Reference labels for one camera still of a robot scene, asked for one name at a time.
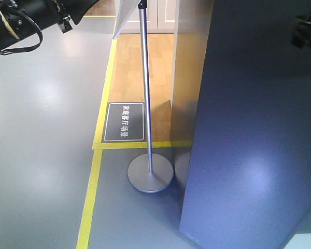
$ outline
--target metal pole stand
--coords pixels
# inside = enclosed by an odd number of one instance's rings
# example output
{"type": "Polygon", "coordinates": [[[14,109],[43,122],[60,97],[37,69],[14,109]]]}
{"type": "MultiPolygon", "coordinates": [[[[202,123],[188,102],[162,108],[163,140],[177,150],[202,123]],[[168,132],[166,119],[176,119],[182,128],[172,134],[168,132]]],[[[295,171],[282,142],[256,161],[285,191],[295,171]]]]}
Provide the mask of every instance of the metal pole stand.
{"type": "Polygon", "coordinates": [[[165,189],[174,175],[173,166],[163,156],[152,153],[152,132],[151,132],[151,108],[150,108],[150,78],[149,58],[147,46],[147,19],[146,0],[141,0],[138,5],[140,20],[140,38],[142,43],[143,76],[144,76],[144,97],[146,111],[146,128],[148,153],[136,157],[129,165],[128,178],[130,183],[139,191],[155,193],[165,189]]]}

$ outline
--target blue partition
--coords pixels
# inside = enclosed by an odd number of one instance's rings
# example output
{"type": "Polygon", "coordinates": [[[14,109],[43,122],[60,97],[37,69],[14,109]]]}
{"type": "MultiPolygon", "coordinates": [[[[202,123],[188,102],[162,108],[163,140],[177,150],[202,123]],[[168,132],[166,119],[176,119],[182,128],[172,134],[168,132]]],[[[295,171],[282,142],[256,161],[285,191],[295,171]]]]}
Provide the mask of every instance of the blue partition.
{"type": "Polygon", "coordinates": [[[311,1],[215,0],[180,230],[203,248],[284,248],[311,211],[311,1]]]}

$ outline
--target yellow floor line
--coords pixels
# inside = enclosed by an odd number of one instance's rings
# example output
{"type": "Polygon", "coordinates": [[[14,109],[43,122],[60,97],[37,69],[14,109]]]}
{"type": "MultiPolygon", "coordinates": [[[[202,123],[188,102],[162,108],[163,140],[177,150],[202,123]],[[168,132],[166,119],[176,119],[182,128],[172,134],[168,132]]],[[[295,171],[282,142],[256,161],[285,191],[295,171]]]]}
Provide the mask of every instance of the yellow floor line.
{"type": "Polygon", "coordinates": [[[88,249],[95,197],[98,187],[103,150],[95,150],[91,166],[87,196],[85,198],[82,220],[79,227],[76,249],[88,249]]]}
{"type": "MultiPolygon", "coordinates": [[[[147,148],[146,142],[102,143],[116,47],[117,47],[117,40],[112,40],[109,60],[107,64],[106,78],[104,82],[103,95],[100,103],[100,110],[93,140],[92,149],[94,150],[94,153],[93,153],[90,179],[84,203],[76,249],[88,249],[89,246],[93,210],[98,187],[99,174],[101,169],[103,149],[147,148]]],[[[169,141],[153,142],[152,145],[154,148],[167,148],[172,146],[169,141]]]]}
{"type": "Polygon", "coordinates": [[[97,125],[95,128],[95,135],[94,135],[94,140],[93,140],[94,144],[101,143],[102,137],[103,137],[104,123],[105,123],[105,117],[106,117],[106,111],[107,111],[107,102],[108,102],[109,91],[110,91],[110,83],[111,83],[112,74],[113,74],[116,46],[117,46],[117,40],[112,40],[112,45],[110,48],[109,60],[108,60],[108,65],[107,65],[107,71],[106,71],[106,78],[105,78],[105,83],[104,83],[104,89],[103,89],[103,96],[102,96],[102,100],[100,103],[98,121],[97,121],[97,125]]]}
{"type": "MultiPolygon", "coordinates": [[[[171,142],[152,142],[153,148],[170,148],[171,142]]],[[[93,144],[92,149],[138,149],[147,148],[147,142],[99,143],[93,144]]]]}

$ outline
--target black equipment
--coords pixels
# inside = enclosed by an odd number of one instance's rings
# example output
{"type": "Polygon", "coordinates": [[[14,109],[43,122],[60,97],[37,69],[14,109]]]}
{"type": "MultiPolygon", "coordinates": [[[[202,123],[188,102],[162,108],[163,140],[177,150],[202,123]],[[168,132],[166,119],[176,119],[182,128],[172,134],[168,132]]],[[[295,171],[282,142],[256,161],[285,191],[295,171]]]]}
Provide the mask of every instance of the black equipment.
{"type": "Polygon", "coordinates": [[[295,18],[291,43],[299,48],[307,45],[311,49],[311,12],[305,16],[295,18]]]}
{"type": "Polygon", "coordinates": [[[0,54],[29,52],[43,40],[42,30],[58,24],[62,33],[77,25],[98,0],[1,0],[0,54]],[[5,49],[31,35],[38,34],[39,43],[26,48],[5,49]]]}

